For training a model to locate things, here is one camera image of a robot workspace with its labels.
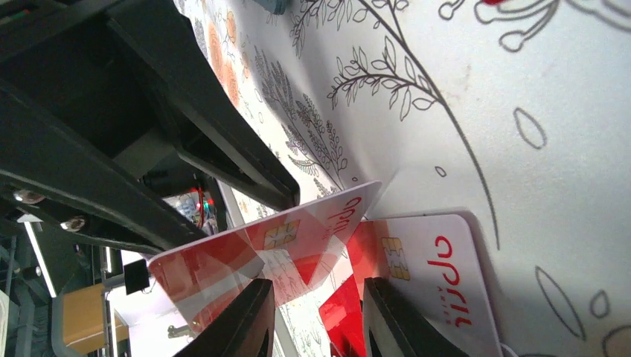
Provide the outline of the teal card holder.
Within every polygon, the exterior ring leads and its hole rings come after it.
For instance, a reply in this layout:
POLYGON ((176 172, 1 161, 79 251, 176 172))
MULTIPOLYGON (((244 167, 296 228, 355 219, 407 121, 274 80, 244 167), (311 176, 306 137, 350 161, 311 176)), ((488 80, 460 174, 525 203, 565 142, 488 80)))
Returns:
POLYGON ((254 2, 272 15, 282 15, 285 13, 290 0, 254 0, 254 2))

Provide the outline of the white card with red circle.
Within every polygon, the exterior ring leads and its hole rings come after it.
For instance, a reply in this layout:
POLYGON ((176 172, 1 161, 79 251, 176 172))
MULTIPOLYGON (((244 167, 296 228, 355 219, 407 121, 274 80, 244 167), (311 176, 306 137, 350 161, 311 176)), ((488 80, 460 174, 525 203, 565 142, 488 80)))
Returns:
POLYGON ((160 253, 148 270, 201 333, 256 278, 276 306, 325 282, 382 184, 370 181, 160 253))

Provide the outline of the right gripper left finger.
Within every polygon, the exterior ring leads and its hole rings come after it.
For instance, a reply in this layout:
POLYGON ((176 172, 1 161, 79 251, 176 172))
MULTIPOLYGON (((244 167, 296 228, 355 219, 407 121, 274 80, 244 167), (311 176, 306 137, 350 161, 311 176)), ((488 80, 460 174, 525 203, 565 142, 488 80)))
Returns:
POLYGON ((271 356, 274 331, 273 282, 254 279, 175 356, 271 356))

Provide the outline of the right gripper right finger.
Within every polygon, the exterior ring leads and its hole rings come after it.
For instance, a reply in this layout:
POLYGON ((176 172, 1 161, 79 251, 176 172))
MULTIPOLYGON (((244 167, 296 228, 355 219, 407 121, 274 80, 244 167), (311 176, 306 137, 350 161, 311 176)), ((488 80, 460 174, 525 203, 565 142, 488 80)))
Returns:
POLYGON ((368 356, 465 356, 385 278, 364 280, 363 329, 368 356))

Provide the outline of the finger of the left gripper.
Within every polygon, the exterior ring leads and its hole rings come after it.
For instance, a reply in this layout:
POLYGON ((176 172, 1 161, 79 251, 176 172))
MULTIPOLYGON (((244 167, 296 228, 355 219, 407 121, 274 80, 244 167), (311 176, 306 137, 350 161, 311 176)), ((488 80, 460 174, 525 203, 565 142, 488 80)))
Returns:
POLYGON ((120 1, 107 27, 178 156, 274 210, 300 188, 225 93, 172 1, 120 1))
POLYGON ((158 254, 205 237, 160 196, 46 109, 1 85, 1 183, 41 200, 14 203, 79 241, 158 254))

